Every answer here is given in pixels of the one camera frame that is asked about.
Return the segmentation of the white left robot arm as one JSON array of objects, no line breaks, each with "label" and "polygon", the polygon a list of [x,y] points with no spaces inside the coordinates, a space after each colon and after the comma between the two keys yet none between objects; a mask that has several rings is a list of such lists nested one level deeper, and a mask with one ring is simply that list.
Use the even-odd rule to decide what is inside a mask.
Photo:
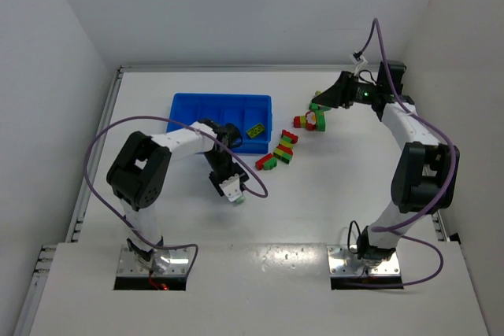
[{"label": "white left robot arm", "polygon": [[125,219],[140,233],[127,239],[128,248],[141,260],[151,261],[154,247],[163,245],[155,220],[154,202],[159,197],[171,161],[198,153],[211,167],[209,180],[221,197],[230,202],[243,198],[248,174],[227,150],[241,144],[242,135],[234,124],[200,119],[190,129],[181,128],[160,135],[131,133],[110,167],[106,181],[120,200]]}]

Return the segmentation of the green rounded lego brick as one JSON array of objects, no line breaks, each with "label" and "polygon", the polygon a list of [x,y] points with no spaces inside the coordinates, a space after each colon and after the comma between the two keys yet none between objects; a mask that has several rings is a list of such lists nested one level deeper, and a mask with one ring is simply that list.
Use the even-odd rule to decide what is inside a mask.
[{"label": "green rounded lego brick", "polygon": [[277,162],[278,162],[278,160],[275,157],[268,159],[263,164],[263,170],[265,170],[265,171],[273,170],[277,166]]}]

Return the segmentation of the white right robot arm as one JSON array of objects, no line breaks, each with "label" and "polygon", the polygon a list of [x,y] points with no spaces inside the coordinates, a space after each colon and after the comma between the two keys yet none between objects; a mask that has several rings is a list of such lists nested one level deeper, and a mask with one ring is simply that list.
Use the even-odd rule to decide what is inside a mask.
[{"label": "white right robot arm", "polygon": [[333,109],[368,105],[391,132],[401,156],[391,181],[391,202],[380,217],[358,236],[357,257],[373,266],[389,260],[400,238],[427,214],[450,206],[460,152],[439,132],[421,123],[413,99],[402,94],[406,66],[381,64],[375,83],[343,71],[314,103]]}]

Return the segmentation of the red long lego brick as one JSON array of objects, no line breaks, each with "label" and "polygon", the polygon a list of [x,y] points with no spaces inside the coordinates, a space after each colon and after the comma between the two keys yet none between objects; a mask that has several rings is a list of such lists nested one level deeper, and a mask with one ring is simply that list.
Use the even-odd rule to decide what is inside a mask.
[{"label": "red long lego brick", "polygon": [[271,153],[267,153],[266,155],[264,155],[263,157],[261,157],[260,159],[258,159],[255,162],[255,168],[258,171],[262,170],[264,168],[265,163],[272,158],[273,158],[273,155]]}]

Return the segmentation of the blue plastic sorting bin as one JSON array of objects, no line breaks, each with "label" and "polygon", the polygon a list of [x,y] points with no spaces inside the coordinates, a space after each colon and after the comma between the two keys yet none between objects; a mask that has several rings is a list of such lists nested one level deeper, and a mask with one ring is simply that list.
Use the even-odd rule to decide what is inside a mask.
[{"label": "blue plastic sorting bin", "polygon": [[[241,154],[266,154],[272,134],[272,99],[265,94],[203,94],[177,93],[174,95],[169,118],[183,124],[210,119],[218,124],[234,124],[243,137],[241,146],[234,148]],[[257,123],[266,130],[258,138],[249,139],[246,131]]]}]

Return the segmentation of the lime green lego brick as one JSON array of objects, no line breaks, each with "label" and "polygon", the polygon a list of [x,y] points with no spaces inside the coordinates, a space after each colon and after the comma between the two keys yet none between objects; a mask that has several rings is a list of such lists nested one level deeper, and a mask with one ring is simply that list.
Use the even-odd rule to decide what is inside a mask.
[{"label": "lime green lego brick", "polygon": [[263,135],[265,133],[265,130],[266,128],[264,124],[257,123],[246,131],[246,135],[249,139],[255,139],[258,138],[260,135]]}]

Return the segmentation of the green square lego brick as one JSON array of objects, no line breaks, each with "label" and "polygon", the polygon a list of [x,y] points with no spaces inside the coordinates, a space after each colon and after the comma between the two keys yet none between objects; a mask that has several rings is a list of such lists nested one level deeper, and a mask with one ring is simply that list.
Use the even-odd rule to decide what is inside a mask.
[{"label": "green square lego brick", "polygon": [[235,204],[236,204],[236,205],[240,205],[240,204],[242,204],[245,200],[246,200],[246,197],[245,197],[245,195],[244,195],[244,194],[242,194],[239,198],[237,198],[237,199],[235,200]]}]

